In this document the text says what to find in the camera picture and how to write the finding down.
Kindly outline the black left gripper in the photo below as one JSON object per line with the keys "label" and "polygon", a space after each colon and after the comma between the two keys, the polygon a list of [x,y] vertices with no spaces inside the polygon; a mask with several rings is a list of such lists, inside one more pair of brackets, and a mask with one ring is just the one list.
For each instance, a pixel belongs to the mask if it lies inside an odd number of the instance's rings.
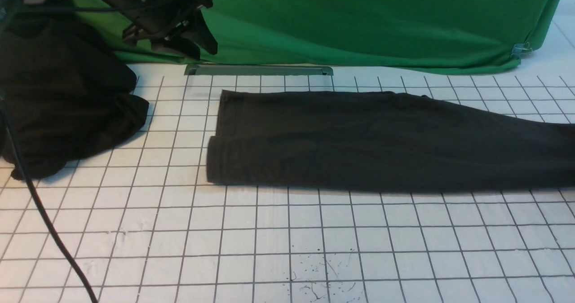
{"label": "black left gripper", "polygon": [[136,45],[149,40],[153,51],[201,60],[200,48],[217,55],[218,42],[203,17],[203,8],[213,0],[175,0],[168,4],[124,13],[132,23],[122,33],[122,41]]}

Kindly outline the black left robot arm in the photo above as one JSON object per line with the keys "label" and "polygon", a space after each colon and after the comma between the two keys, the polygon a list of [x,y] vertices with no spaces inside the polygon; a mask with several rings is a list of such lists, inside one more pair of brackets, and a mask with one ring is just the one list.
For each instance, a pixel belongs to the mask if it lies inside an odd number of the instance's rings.
{"label": "black left robot arm", "polygon": [[120,14],[127,21],[121,40],[130,47],[142,41],[152,51],[199,61],[201,53],[218,53],[203,10],[213,0],[1,0],[1,31],[14,19],[39,14]]}

